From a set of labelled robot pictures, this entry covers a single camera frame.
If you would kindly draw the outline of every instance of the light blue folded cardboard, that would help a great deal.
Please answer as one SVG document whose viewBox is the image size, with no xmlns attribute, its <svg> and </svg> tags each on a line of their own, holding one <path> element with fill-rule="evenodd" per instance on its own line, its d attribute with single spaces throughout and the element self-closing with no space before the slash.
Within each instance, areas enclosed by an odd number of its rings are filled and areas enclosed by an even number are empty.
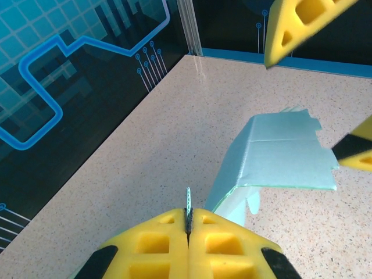
<svg viewBox="0 0 372 279">
<path fill-rule="evenodd" d="M 246 206 L 259 211 L 261 187 L 336 190 L 331 170 L 339 164 L 318 130 L 307 109 L 253 116 L 229 147 L 205 209 L 244 226 Z"/>
</svg>

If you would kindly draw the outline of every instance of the yellow foam gripper pad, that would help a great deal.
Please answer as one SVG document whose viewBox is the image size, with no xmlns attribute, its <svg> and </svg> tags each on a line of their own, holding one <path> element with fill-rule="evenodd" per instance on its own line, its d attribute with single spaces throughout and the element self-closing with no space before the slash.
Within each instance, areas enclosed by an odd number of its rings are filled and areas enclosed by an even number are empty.
<svg viewBox="0 0 372 279">
<path fill-rule="evenodd" d="M 357 0 L 274 1 L 267 23 L 265 66 L 276 65 L 356 2 Z"/>
</svg>

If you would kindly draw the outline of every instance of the blue baseboard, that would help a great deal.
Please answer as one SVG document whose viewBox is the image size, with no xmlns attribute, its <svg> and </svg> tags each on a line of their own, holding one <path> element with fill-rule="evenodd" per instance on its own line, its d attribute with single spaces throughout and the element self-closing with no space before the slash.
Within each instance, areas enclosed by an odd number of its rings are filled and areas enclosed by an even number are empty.
<svg viewBox="0 0 372 279">
<path fill-rule="evenodd" d="M 263 54 L 203 48 L 203 56 L 263 64 Z M 372 66 L 286 57 L 277 66 L 330 74 L 372 78 Z"/>
</svg>

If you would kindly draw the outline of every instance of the speckled countertop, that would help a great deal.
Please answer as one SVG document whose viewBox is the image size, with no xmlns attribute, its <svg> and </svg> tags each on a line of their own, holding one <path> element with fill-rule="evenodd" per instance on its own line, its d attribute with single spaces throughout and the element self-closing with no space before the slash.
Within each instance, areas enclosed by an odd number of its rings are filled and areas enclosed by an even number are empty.
<svg viewBox="0 0 372 279">
<path fill-rule="evenodd" d="M 185 56 L 0 255 L 0 278 L 66 278 L 120 228 L 202 207 L 248 119 L 302 105 L 331 147 L 372 112 L 372 80 Z M 305 278 L 372 278 L 372 174 L 338 190 L 263 189 L 247 227 Z"/>
</svg>

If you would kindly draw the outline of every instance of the black rubber edge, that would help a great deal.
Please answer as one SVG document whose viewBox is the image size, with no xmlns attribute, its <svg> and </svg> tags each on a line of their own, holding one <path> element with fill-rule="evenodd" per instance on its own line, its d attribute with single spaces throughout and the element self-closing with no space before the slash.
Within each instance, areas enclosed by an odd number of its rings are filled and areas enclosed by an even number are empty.
<svg viewBox="0 0 372 279">
<path fill-rule="evenodd" d="M 347 134 L 332 148 L 332 151 L 337 160 L 342 160 L 371 149 L 372 141 L 356 135 Z"/>
<path fill-rule="evenodd" d="M 270 248 L 262 248 L 262 255 L 277 279 L 301 279 L 286 256 Z"/>
<path fill-rule="evenodd" d="M 95 251 L 75 279 L 102 279 L 118 250 L 111 245 Z"/>
<path fill-rule="evenodd" d="M 187 209 L 184 209 L 185 214 L 185 232 L 187 234 L 187 245 L 190 242 L 190 233 L 191 233 L 191 226 L 192 226 L 192 211 L 193 208 L 190 210 L 190 216 L 187 216 Z"/>
</svg>

